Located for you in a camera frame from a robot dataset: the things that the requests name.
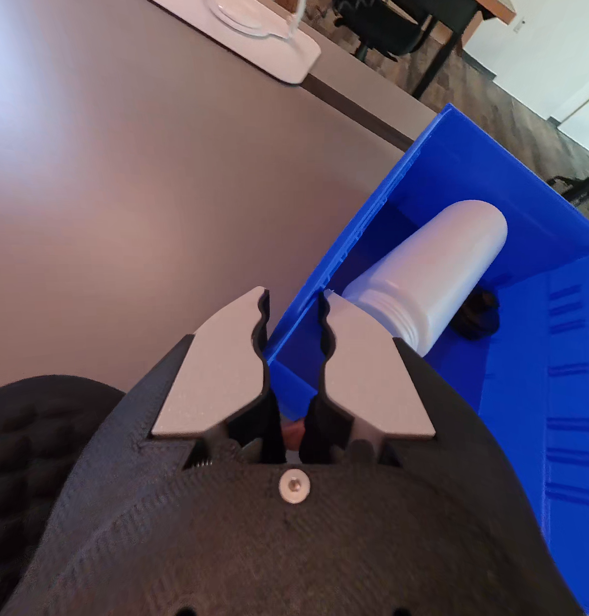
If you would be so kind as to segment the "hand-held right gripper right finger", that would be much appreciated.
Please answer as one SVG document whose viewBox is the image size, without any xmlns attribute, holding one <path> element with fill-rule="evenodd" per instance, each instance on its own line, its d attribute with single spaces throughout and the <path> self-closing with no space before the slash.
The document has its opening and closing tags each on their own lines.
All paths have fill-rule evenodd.
<svg viewBox="0 0 589 616">
<path fill-rule="evenodd" d="M 435 438 L 390 332 L 334 291 L 323 291 L 318 305 L 324 360 L 304 421 L 301 462 L 329 465 L 359 453 L 378 461 L 391 441 Z"/>
</svg>

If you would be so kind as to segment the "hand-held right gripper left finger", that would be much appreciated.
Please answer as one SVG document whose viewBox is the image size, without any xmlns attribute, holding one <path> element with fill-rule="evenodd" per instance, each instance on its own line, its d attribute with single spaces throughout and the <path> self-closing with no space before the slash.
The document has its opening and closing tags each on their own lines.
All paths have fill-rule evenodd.
<svg viewBox="0 0 589 616">
<path fill-rule="evenodd" d="M 263 350 L 270 294 L 255 287 L 206 320 L 152 426 L 158 440 L 192 440 L 192 458 L 212 459 L 234 441 L 257 463 L 286 462 L 281 416 Z"/>
</svg>

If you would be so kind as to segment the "black bottle lid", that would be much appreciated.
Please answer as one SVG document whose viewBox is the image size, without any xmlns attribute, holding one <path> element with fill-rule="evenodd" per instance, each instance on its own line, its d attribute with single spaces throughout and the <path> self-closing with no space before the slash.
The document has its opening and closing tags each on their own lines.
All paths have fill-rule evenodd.
<svg viewBox="0 0 589 616">
<path fill-rule="evenodd" d="M 500 326 L 498 297 L 488 289 L 475 287 L 449 325 L 457 334 L 471 341 L 494 335 Z"/>
</svg>

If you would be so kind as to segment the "white plastic bottle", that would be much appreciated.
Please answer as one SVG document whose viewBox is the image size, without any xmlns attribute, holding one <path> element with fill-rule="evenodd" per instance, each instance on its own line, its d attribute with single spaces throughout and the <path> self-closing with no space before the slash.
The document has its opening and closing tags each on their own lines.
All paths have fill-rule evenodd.
<svg viewBox="0 0 589 616">
<path fill-rule="evenodd" d="M 506 238 L 506 219 L 492 204 L 451 204 L 351 281 L 341 296 L 424 357 Z"/>
</svg>

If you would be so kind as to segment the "blue plastic bin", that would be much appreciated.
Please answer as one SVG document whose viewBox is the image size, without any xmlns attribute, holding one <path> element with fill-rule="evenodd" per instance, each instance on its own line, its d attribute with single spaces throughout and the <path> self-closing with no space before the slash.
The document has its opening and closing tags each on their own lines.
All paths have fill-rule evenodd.
<svg viewBox="0 0 589 616">
<path fill-rule="evenodd" d="M 270 336 L 285 413 L 316 394 L 319 292 L 341 293 L 446 206 L 498 208 L 506 243 L 480 286 L 499 330 L 447 328 L 425 360 L 471 405 L 510 460 L 551 555 L 589 614 L 589 221 L 452 105 L 429 124 L 348 223 Z"/>
</svg>

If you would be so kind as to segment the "black quilted pad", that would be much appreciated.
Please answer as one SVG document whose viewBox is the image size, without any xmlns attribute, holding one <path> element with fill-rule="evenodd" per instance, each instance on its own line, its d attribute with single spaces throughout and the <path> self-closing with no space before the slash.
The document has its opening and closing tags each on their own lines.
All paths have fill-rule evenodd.
<svg viewBox="0 0 589 616">
<path fill-rule="evenodd" d="M 0 387 L 0 611 L 28 568 L 75 462 L 124 396 L 70 375 Z"/>
</svg>

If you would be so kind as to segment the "black office chair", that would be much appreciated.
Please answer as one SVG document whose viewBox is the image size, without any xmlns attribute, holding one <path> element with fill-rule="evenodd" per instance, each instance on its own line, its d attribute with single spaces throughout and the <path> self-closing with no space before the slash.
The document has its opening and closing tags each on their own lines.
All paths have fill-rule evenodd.
<svg viewBox="0 0 589 616">
<path fill-rule="evenodd" d="M 575 209 L 589 216 L 589 175 L 583 179 L 556 175 L 546 183 Z"/>
<path fill-rule="evenodd" d="M 413 1 L 333 1 L 335 27 L 346 27 L 359 39 L 353 56 L 365 62 L 368 50 L 398 61 L 417 52 L 438 19 Z"/>
</svg>

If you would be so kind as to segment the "white board stand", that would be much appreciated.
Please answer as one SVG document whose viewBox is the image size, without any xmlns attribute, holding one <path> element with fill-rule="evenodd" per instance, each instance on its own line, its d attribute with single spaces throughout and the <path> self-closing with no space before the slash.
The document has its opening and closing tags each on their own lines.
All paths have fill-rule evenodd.
<svg viewBox="0 0 589 616">
<path fill-rule="evenodd" d="M 260 1 L 155 1 L 214 42 L 285 84 L 300 85 L 321 54 L 300 30 L 306 2 L 281 17 Z"/>
</svg>

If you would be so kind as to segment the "wooden top desk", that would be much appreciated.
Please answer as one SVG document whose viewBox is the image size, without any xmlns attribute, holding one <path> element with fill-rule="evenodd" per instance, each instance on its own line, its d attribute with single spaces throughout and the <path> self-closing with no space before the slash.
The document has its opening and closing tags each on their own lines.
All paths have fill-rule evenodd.
<svg viewBox="0 0 589 616">
<path fill-rule="evenodd" d="M 451 34 L 448 40 L 433 57 L 421 80 L 414 87 L 411 96 L 419 100 L 450 54 L 461 42 L 467 27 L 480 12 L 484 20 L 499 19 L 509 25 L 516 12 L 510 1 L 415 1 L 437 22 L 447 27 Z"/>
</svg>

